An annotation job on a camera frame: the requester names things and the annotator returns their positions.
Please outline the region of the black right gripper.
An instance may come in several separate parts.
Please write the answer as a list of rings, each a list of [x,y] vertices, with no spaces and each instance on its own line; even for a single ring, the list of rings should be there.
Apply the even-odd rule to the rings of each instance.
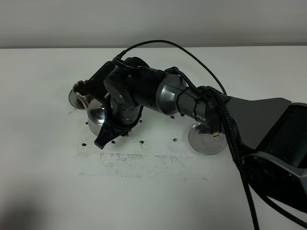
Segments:
[[[111,95],[111,119],[105,119],[94,144],[100,149],[131,130],[141,113],[141,106],[157,111],[156,92],[165,72],[150,68],[138,57],[129,57],[104,80]]]

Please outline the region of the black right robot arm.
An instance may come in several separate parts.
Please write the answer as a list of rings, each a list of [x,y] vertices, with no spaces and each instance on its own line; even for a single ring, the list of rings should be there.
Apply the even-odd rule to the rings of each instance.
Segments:
[[[106,119],[95,140],[105,144],[130,131],[142,108],[181,113],[205,123],[213,134],[229,135],[221,104],[229,113],[238,154],[250,186],[299,211],[307,210],[307,106],[284,98],[249,101],[212,87],[194,87],[172,67],[157,70],[130,57],[105,63],[89,81]]]

